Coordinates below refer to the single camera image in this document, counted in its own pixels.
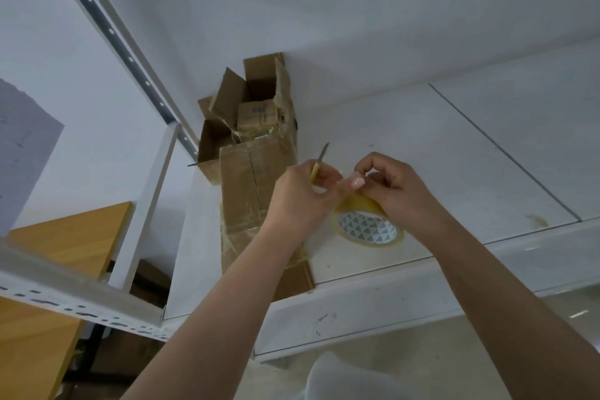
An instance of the packing tape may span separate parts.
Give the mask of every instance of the packing tape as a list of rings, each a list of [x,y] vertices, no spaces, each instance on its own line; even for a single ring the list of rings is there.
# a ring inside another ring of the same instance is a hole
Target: packing tape
[[[341,237],[365,247],[389,247],[404,238],[404,231],[389,221],[379,203],[360,193],[335,208],[331,224]]]

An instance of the hand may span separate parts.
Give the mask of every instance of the hand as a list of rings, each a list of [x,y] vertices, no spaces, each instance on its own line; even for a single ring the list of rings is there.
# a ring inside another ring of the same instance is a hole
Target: hand
[[[355,171],[364,175],[371,169],[375,172],[365,176],[361,193],[377,201],[392,223],[417,239],[455,222],[410,165],[372,152],[356,164]]]
[[[326,192],[318,193],[310,183],[315,162],[309,160],[289,167],[277,179],[261,228],[291,238],[294,247],[316,231],[337,204],[365,184],[365,179],[357,172],[344,179],[337,169],[321,163],[314,184]]]

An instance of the tape roll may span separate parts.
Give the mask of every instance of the tape roll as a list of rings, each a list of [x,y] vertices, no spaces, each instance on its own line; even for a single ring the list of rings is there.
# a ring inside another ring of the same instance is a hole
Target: tape roll
[[[404,231],[389,221],[379,203],[360,193],[335,208],[331,224],[341,237],[371,248],[388,247],[404,238]]]

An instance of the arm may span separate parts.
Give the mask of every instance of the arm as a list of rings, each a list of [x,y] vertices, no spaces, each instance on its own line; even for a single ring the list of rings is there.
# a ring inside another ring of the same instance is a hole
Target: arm
[[[277,283],[292,253],[344,197],[364,184],[342,180],[314,160],[289,168],[273,191],[265,223],[171,340],[122,397],[124,400],[231,399],[242,379]]]
[[[600,354],[431,195],[407,164],[372,153],[361,193],[435,256],[515,399],[600,398]]]

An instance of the fingernail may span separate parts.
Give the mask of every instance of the fingernail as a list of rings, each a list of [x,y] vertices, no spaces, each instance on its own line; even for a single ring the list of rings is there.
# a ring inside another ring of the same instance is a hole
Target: fingernail
[[[353,190],[358,190],[360,187],[362,187],[365,184],[364,178],[361,177],[361,175],[356,171],[350,175],[350,178],[352,179],[350,181],[350,186],[352,187]]]

